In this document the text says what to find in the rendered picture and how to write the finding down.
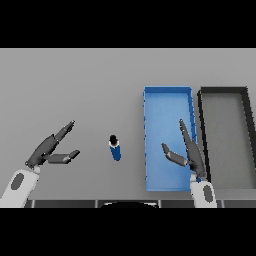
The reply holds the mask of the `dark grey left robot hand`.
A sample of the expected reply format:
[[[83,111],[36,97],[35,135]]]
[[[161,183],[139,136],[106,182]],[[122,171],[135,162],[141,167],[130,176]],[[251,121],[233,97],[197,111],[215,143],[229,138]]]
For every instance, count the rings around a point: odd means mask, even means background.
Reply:
[[[35,166],[43,165],[45,161],[49,164],[68,164],[79,153],[79,150],[74,150],[68,154],[54,154],[54,150],[59,145],[60,141],[72,130],[75,121],[69,122],[58,133],[48,136],[32,153],[30,158],[25,162],[25,165],[30,169]]]

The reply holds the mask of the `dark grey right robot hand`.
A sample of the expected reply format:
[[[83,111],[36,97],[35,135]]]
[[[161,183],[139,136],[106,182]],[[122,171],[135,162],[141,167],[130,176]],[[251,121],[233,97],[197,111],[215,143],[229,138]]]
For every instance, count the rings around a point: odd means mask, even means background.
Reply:
[[[190,170],[196,174],[197,178],[204,178],[206,176],[206,169],[203,158],[197,143],[190,138],[187,127],[182,119],[179,120],[180,130],[183,136],[183,141],[186,147],[187,157],[183,157],[178,153],[171,151],[165,143],[162,143],[162,149],[165,157],[179,166],[190,166]]]

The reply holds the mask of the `blue rectangular bin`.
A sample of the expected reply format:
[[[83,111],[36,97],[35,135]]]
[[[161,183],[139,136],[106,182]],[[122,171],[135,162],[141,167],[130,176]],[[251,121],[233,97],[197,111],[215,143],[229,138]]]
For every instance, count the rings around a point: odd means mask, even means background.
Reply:
[[[145,86],[143,97],[146,191],[189,191],[190,168],[169,161],[162,144],[187,157],[180,120],[184,121],[190,138],[197,141],[192,88]]]

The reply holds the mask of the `dark grey rectangular bin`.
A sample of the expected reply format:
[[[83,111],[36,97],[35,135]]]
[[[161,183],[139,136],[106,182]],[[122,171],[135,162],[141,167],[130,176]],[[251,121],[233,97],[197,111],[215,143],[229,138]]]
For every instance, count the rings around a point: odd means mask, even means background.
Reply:
[[[215,189],[256,189],[256,130],[247,87],[197,93],[208,180]]]

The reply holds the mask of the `blue pipe with dark end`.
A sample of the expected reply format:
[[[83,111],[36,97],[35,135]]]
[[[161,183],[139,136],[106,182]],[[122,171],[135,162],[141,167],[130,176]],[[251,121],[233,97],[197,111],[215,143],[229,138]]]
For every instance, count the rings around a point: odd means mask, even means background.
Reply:
[[[115,135],[111,135],[109,139],[109,147],[112,157],[115,161],[119,161],[121,159],[121,149],[119,140]]]

